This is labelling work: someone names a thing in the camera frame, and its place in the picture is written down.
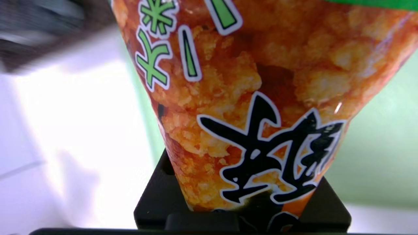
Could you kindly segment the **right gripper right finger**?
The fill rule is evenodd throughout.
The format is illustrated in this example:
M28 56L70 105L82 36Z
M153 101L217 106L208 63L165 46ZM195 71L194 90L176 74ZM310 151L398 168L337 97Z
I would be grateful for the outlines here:
M299 232L347 232L351 214L323 178L299 218Z

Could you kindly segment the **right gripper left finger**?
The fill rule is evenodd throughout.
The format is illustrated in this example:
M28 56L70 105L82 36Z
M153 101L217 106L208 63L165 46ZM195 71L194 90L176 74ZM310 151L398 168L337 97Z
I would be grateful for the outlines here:
M134 210L136 226L138 229L163 230L169 215L189 211L169 156L163 150Z

